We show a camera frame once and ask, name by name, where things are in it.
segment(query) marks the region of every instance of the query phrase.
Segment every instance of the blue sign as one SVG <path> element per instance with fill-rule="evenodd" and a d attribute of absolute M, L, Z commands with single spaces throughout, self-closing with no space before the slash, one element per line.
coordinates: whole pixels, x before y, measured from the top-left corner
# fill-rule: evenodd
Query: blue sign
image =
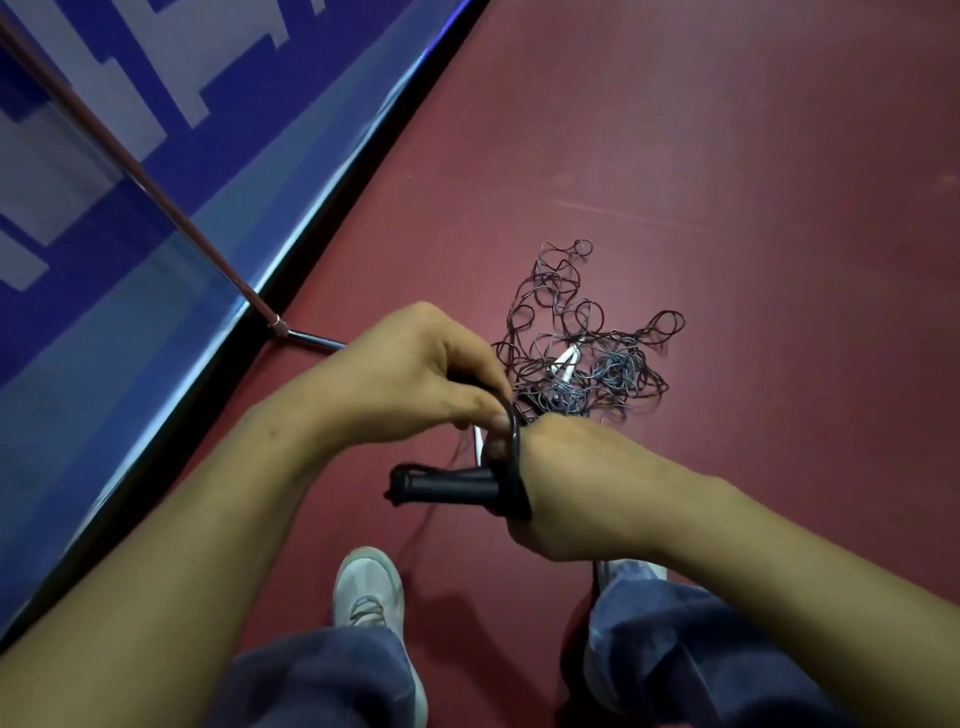
<path fill-rule="evenodd" d="M 458 0 L 6 0 L 241 275 L 261 281 Z M 0 627 L 242 302 L 0 52 Z"/>

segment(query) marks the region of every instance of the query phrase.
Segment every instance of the metal stand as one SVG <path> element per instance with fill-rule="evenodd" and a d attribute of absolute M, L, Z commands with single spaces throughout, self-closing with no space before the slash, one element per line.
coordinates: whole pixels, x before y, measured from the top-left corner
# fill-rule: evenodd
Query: metal stand
<path fill-rule="evenodd" d="M 154 182 L 136 158 L 127 151 L 120 140 L 113 135 L 97 115 L 90 110 L 84 100 L 64 81 L 56 69 L 51 67 L 34 48 L 30 40 L 24 37 L 7 15 L 0 9 L 0 44 L 7 49 L 34 80 L 50 95 L 64 113 L 83 129 L 104 153 L 112 159 L 123 172 L 133 180 L 147 197 L 159 207 L 183 236 L 189 240 L 210 263 L 230 281 L 234 288 L 247 299 L 247 302 L 267 322 L 267 326 L 280 339 L 290 341 L 314 351 L 331 353 L 342 349 L 346 344 L 322 336 L 314 336 L 303 331 L 295 331 L 287 326 L 280 315 L 260 298 L 250 284 L 240 277 L 227 259 L 218 251 L 203 231 L 181 210 L 177 204 Z"/>

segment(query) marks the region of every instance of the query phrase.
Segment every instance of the leg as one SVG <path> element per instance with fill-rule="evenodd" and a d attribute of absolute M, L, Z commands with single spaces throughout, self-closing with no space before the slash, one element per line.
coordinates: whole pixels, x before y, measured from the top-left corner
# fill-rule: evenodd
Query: leg
<path fill-rule="evenodd" d="M 425 728 L 426 698 L 403 645 L 403 587 L 390 559 L 353 551 L 337 575 L 328 629 L 238 657 L 211 728 Z"/>
<path fill-rule="evenodd" d="M 597 579 L 584 672 L 609 710 L 695 728 L 854 725 L 762 632 L 705 590 L 671 584 L 638 561 L 598 564 Z"/>

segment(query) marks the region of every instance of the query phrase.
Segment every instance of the pant leg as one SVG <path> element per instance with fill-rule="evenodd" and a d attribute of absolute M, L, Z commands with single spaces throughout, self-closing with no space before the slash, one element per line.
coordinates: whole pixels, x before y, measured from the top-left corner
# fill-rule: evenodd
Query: pant leg
<path fill-rule="evenodd" d="M 412 728 L 415 687 L 386 627 L 330 627 L 234 660 L 208 728 Z"/>
<path fill-rule="evenodd" d="M 588 653 L 613 704 L 651 722 L 855 725 L 731 607 L 642 562 L 618 569 L 597 600 Z"/>

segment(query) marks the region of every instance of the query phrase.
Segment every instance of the tangled cord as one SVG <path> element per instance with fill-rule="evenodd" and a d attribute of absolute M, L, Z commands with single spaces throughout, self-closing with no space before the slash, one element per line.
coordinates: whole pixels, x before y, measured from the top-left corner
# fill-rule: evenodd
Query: tangled cord
<path fill-rule="evenodd" d="M 661 349 L 684 327 L 683 314 L 661 311 L 632 333 L 604 331 L 603 308 L 579 296 L 580 272 L 574 265 L 592 252 L 589 240 L 576 240 L 569 248 L 544 243 L 533 271 L 516 290 L 507 336 L 493 345 L 530 419 L 545 412 L 588 417 L 597 409 L 622 410 L 632 400 L 658 397 L 669 388 L 647 364 L 644 348 Z M 553 332 L 522 336 L 539 309 L 550 310 Z M 573 345 L 579 361 L 558 362 Z"/>

